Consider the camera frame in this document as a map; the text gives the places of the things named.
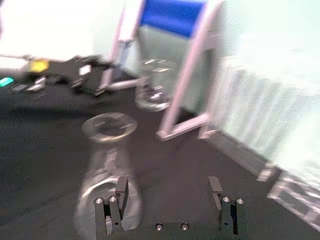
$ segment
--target black tablecloth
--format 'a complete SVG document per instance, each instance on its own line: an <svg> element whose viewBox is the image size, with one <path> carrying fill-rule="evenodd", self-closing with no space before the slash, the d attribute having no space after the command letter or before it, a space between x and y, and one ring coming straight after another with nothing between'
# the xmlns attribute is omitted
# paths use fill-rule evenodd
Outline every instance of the black tablecloth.
<svg viewBox="0 0 320 240"><path fill-rule="evenodd" d="M81 125L91 116L122 112L138 122L128 151L144 202L143 223L217 224L206 193L216 176L226 195L246 202L250 240L320 239L319 233L267 199L267 183L205 141L198 131L160 142L162 113L136 108L134 91L97 102L61 86L29 100L0 89L0 239L79 239L73 211L89 159Z"/></svg>

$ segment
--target black table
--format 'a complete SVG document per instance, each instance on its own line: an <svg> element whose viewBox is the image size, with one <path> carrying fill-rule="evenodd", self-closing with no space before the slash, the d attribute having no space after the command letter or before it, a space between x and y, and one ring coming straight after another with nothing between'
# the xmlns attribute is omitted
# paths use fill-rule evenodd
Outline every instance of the black table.
<svg viewBox="0 0 320 240"><path fill-rule="evenodd" d="M250 240L320 239L266 198L268 183L198 140L197 130L160 142L155 133L162 113L138 110L134 90L116 92L111 103L71 96L61 86L48 88L38 100L0 89L0 239L79 239L73 211L89 159L81 125L105 112L122 112L138 122L128 148L143 189L143 223L217 224L206 193L207 177L216 176L229 197L245 200Z"/></svg>

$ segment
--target teal light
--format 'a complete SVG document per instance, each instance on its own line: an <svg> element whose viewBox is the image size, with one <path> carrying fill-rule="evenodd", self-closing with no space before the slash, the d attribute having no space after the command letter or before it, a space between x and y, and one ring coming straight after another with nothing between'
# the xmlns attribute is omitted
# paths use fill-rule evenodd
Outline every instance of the teal light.
<svg viewBox="0 0 320 240"><path fill-rule="evenodd" d="M2 78L0 80L0 87L4 87L10 83L12 83L14 80L11 78L11 77L5 77L5 78Z"/></svg>

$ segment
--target blue panel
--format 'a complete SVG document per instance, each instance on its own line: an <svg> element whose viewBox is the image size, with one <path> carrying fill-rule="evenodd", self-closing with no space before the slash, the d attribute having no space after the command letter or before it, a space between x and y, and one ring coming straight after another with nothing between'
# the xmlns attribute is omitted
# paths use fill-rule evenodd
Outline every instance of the blue panel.
<svg viewBox="0 0 320 240"><path fill-rule="evenodd" d="M140 25L190 38L206 0L146 0Z"/></svg>

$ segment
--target screw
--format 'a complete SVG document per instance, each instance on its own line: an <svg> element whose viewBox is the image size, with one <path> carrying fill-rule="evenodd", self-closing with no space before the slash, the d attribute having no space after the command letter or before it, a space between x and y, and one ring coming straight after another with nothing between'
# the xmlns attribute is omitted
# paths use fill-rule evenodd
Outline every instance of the screw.
<svg viewBox="0 0 320 240"><path fill-rule="evenodd" d="M114 202L114 201L116 201L117 200L117 198L116 198L116 196L111 196L110 198L109 198L109 201L110 202Z"/></svg>
<svg viewBox="0 0 320 240"><path fill-rule="evenodd" d="M187 231L188 229L189 229L189 226L188 226L188 224L182 224L181 225L181 229L183 230L183 231Z"/></svg>
<svg viewBox="0 0 320 240"><path fill-rule="evenodd" d="M155 228L156 228L158 231L161 231L161 230L164 228L164 226L163 226L162 224L158 223L158 224L155 226Z"/></svg>
<svg viewBox="0 0 320 240"><path fill-rule="evenodd" d="M236 202L237 202L238 204L244 204L244 203L245 203L245 201L244 201L242 198L238 198L238 199L236 200Z"/></svg>
<svg viewBox="0 0 320 240"><path fill-rule="evenodd" d="M95 202L96 202L97 204L102 203L102 198L101 198L101 197L97 198L97 199L95 200Z"/></svg>
<svg viewBox="0 0 320 240"><path fill-rule="evenodd" d="M228 198L227 196L224 196L222 200L226 203L230 202L230 198Z"/></svg>

